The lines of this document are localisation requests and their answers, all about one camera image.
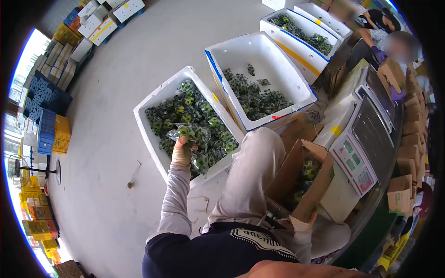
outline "open cardboard box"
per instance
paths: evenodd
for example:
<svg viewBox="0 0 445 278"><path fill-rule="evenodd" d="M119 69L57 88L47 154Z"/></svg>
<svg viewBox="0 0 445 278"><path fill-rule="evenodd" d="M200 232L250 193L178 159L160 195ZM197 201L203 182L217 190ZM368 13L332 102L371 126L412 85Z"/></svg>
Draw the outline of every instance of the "open cardboard box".
<svg viewBox="0 0 445 278"><path fill-rule="evenodd" d="M321 164L321 167L301 202L293 211L288 211L283 207L283 203L286 197L293 192L297 181L301 180L304 165L303 147ZM308 222L312 210L320 203L333 178L334 168L331 154L322 146L299 139L266 188L265 196L281 211L300 221Z"/></svg>
<svg viewBox="0 0 445 278"><path fill-rule="evenodd" d="M304 114L298 116L293 122L289 123L286 129L280 134L286 154L289 154L298 139L304 139L310 142L314 141L322 128L323 124L307 120Z"/></svg>
<svg viewBox="0 0 445 278"><path fill-rule="evenodd" d="M413 184L417 184L416 163L414 162L414 159L398 158L396 161L400 175L411 175Z"/></svg>
<svg viewBox="0 0 445 278"><path fill-rule="evenodd" d="M377 75L389 96L391 96L391 86L398 94L401 94L402 89L405 89L406 77L397 62L386 58L377 70Z"/></svg>
<svg viewBox="0 0 445 278"><path fill-rule="evenodd" d="M388 188L388 207L390 213L404 216L413 215L413 182L411 175L392 178Z"/></svg>

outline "styrofoam box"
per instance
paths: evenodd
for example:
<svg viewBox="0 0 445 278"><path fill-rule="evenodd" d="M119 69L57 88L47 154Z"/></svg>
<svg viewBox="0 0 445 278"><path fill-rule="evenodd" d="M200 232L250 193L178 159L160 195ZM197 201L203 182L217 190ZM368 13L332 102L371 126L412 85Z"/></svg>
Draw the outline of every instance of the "styrofoam box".
<svg viewBox="0 0 445 278"><path fill-rule="evenodd" d="M145 7L145 4L142 2L142 0L128 0L117 7L113 11L113 14L117 17L117 19L119 19L120 22L124 22L143 7Z"/></svg>
<svg viewBox="0 0 445 278"><path fill-rule="evenodd" d="M82 38L77 47L71 53L71 59L75 60L76 62L80 62L92 46L92 41L87 38Z"/></svg>
<svg viewBox="0 0 445 278"><path fill-rule="evenodd" d="M340 36L340 34L338 34L337 32L335 32L334 30L332 30L329 26L327 26L324 22L322 22L321 20L319 20L318 18L316 18L315 16L311 15L310 13L308 13L305 10L300 9L298 6L294 7L294 12L299 13L300 15L306 17L307 19L309 19L312 22L317 23L318 25L320 25L321 27L325 28L327 31L329 31L332 35L334 35L337 39L340 40L340 44L344 43L344 38L342 36Z"/></svg>
<svg viewBox="0 0 445 278"><path fill-rule="evenodd" d="M78 31L84 37L88 38L104 21L104 17L108 15L108 10L104 5L100 5L86 20L85 24L82 24Z"/></svg>
<svg viewBox="0 0 445 278"><path fill-rule="evenodd" d="M159 172L161 172L161 175L166 183L168 182L167 171L170 168L171 158L164 150L159 149L159 143L161 139L157 137L151 130L150 122L145 115L145 111L149 107L160 105L164 99L173 99L173 97L178 94L177 89L179 84L187 79L193 80L201 94L210 103L213 110L218 114L219 118L226 125L227 129L232 133L235 140L239 144L241 144L244 138L244 134L235 124L229 113L224 109L224 107L217 100L214 94L204 85L201 79L199 79L194 69L191 66L183 68L178 73L170 77L167 81L165 81L156 90L154 90L133 109L134 116L136 117L136 122L138 123L139 129L142 134L142 138L144 138L144 142L151 153L152 159L154 160ZM190 182L190 188L203 184L207 180L213 178L214 176L225 170L231 164L232 156L227 155L226 157L218 161L218 163L209 168L207 177L199 175L198 177L193 179Z"/></svg>
<svg viewBox="0 0 445 278"><path fill-rule="evenodd" d="M74 73L76 71L77 62L69 59L68 62L66 62L66 66L63 69L62 76L60 77L59 82L57 83L57 86L61 88L62 90L66 90L69 83L74 77Z"/></svg>
<svg viewBox="0 0 445 278"><path fill-rule="evenodd" d="M90 16L97 8L99 7L99 3L96 0L89 1L83 9L77 14L80 18L84 16Z"/></svg>
<svg viewBox="0 0 445 278"><path fill-rule="evenodd" d="M63 69L63 66L65 65L66 61L68 61L69 55L71 54L71 50L73 47L70 44L65 44L65 46L62 49L62 52L60 52L59 56L57 57L56 62L54 63L54 66L58 69Z"/></svg>
<svg viewBox="0 0 445 278"><path fill-rule="evenodd" d="M281 13L287 14L294 24L301 28L306 35L312 36L317 33L327 37L328 42L333 46L329 55L322 54L304 40L267 21ZM259 23L259 30L265 31L278 43L278 45L294 61L309 84L315 82L341 44L341 41L329 31L288 8L278 10L263 17Z"/></svg>
<svg viewBox="0 0 445 278"><path fill-rule="evenodd" d="M300 11L304 10L308 14L315 17L317 20L321 21L323 23L323 25L320 24L321 26L323 26L326 30L332 30L335 33L339 34L345 42L348 41L349 37L353 33L352 30L349 29L345 24L333 19L327 11L323 10L315 3L299 4L295 6L294 11L299 12L297 8Z"/></svg>
<svg viewBox="0 0 445 278"><path fill-rule="evenodd" d="M262 126L277 129L293 120L297 111L317 101L317 96L295 64L265 32L239 36L210 46L205 51L221 94L244 133ZM254 77L247 72L248 64L255 68ZM227 68L233 74L244 74L251 81L267 78L271 83L267 88L279 91L294 105L259 120L249 120L222 73Z"/></svg>
<svg viewBox="0 0 445 278"><path fill-rule="evenodd" d="M99 46L117 28L116 21L117 19L112 13L108 14L108 17L88 39Z"/></svg>
<svg viewBox="0 0 445 278"><path fill-rule="evenodd" d="M56 67L52 67L51 71L49 72L48 79L54 83L57 84L59 82L60 76L62 75L62 70Z"/></svg>
<svg viewBox="0 0 445 278"><path fill-rule="evenodd" d="M57 42L54 48L51 50L48 59L46 59L46 64L49 64L51 67L54 66L54 63L56 62L60 52L62 52L62 49L63 49L63 44Z"/></svg>
<svg viewBox="0 0 445 278"><path fill-rule="evenodd" d="M50 66L49 64L44 64L40 73L43 74L45 77L48 77L49 73L51 72L51 68L52 66Z"/></svg>
<svg viewBox="0 0 445 278"><path fill-rule="evenodd" d="M117 8L120 4L125 2L125 0L106 0L112 9Z"/></svg>

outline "hand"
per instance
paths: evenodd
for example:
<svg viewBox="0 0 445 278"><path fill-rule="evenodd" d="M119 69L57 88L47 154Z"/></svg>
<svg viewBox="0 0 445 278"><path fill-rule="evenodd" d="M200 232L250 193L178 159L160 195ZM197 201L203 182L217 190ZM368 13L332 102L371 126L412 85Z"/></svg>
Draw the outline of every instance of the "hand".
<svg viewBox="0 0 445 278"><path fill-rule="evenodd" d="M371 47L371 50L376 55L377 62L379 64L382 64L385 61L386 57L388 57L388 56L386 56L385 52L378 49L375 45L373 47Z"/></svg>
<svg viewBox="0 0 445 278"><path fill-rule="evenodd" d="M197 150L198 146L193 144L187 144L187 136L181 136L176 140L173 148L173 154L171 156L171 164L180 167L190 167L191 151Z"/></svg>
<svg viewBox="0 0 445 278"><path fill-rule="evenodd" d="M405 90L401 89L402 93L397 93L396 89L391 86L391 99L393 101L401 101L405 98Z"/></svg>

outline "cardboard box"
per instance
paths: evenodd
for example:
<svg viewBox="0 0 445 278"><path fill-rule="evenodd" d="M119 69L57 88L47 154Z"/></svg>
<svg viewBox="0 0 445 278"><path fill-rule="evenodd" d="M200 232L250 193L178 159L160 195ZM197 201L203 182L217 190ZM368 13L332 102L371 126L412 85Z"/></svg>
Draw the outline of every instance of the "cardboard box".
<svg viewBox="0 0 445 278"><path fill-rule="evenodd" d="M403 135L410 135L410 134L414 134L414 133L418 133L419 135L420 134L424 134L421 122L419 122L419 121L406 122L403 125L402 134ZM424 136L420 136L420 142L422 144L425 143L425 137Z"/></svg>
<svg viewBox="0 0 445 278"><path fill-rule="evenodd" d="M49 64L44 64L42 69L40 70L40 73L43 74L45 77L48 77L49 73L51 72L51 66Z"/></svg>
<svg viewBox="0 0 445 278"><path fill-rule="evenodd" d="M60 42L57 42L54 48L49 53L48 59L46 59L46 64L48 64L50 67L54 66L54 63L57 60L57 57L62 52L63 45Z"/></svg>
<svg viewBox="0 0 445 278"><path fill-rule="evenodd" d="M298 139L312 142L322 128L323 124L309 121L304 115L300 115L295 121L289 123L287 128L280 134L286 154L289 154Z"/></svg>
<svg viewBox="0 0 445 278"><path fill-rule="evenodd" d="M48 79L54 84L59 82L60 76L62 75L62 70L56 67L52 67L49 72Z"/></svg>
<svg viewBox="0 0 445 278"><path fill-rule="evenodd" d="M388 207L390 213L412 216L413 206L411 203L412 189L411 175L392 178L388 188Z"/></svg>
<svg viewBox="0 0 445 278"><path fill-rule="evenodd" d="M396 159L397 166L399 167L400 175L411 175L413 184L417 183L416 164L414 159L398 158Z"/></svg>
<svg viewBox="0 0 445 278"><path fill-rule="evenodd" d="M73 59L77 63L80 62L92 46L93 43L89 39L82 38L79 45L77 45L74 51L71 53L71 59Z"/></svg>
<svg viewBox="0 0 445 278"><path fill-rule="evenodd" d="M418 147L420 156L425 154L423 152L422 143L420 141L420 135L418 133L413 133L402 137L400 146L411 146L411 145L416 145Z"/></svg>
<svg viewBox="0 0 445 278"><path fill-rule="evenodd" d="M57 57L56 62L54 63L54 66L58 69L63 69L63 67L66 64L66 61L68 61L69 56L71 55L71 50L73 47L70 44L65 44L62 51L60 52L59 56Z"/></svg>
<svg viewBox="0 0 445 278"><path fill-rule="evenodd" d="M313 155L321 167L301 202L290 212L282 204L286 197L293 192L295 183L301 179L304 165L303 147ZM303 222L308 222L312 210L318 206L334 178L333 161L331 154L322 146L306 140L298 140L266 188L265 196L280 210Z"/></svg>
<svg viewBox="0 0 445 278"><path fill-rule="evenodd" d="M387 93L389 95L391 95L391 90L390 86L388 86L388 82L394 87L398 94L401 94L402 89L405 89L406 87L406 77L403 74L400 65L389 58L386 58L386 60L380 65L379 69L377 70L377 75L382 81L384 87L387 89Z"/></svg>
<svg viewBox="0 0 445 278"><path fill-rule="evenodd" d="M419 149L416 145L399 147L399 151L397 152L397 158L413 159L414 165L416 167L416 173L419 172L420 154L419 154Z"/></svg>
<svg viewBox="0 0 445 278"><path fill-rule="evenodd" d="M76 65L77 65L77 62L74 60L71 60L71 59L69 59L68 62L66 63L66 66L63 69L63 73L60 77L60 80L57 83L57 86L59 88L61 88L62 90L65 91L66 88L68 87L69 83L73 79L74 73L76 71Z"/></svg>

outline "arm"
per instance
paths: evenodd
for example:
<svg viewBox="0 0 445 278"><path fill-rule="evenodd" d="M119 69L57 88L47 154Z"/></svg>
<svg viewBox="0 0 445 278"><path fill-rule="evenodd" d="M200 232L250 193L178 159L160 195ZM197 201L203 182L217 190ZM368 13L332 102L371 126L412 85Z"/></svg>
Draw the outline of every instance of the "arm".
<svg viewBox="0 0 445 278"><path fill-rule="evenodd" d="M375 25L374 22L372 21L371 16L369 15L369 12L368 12L368 11L365 11L365 12L363 13L363 15L364 15L364 16L366 17L366 19L368 20L368 23L371 24L371 25L374 27L374 29L379 29L379 28L377 27L377 25Z"/></svg>

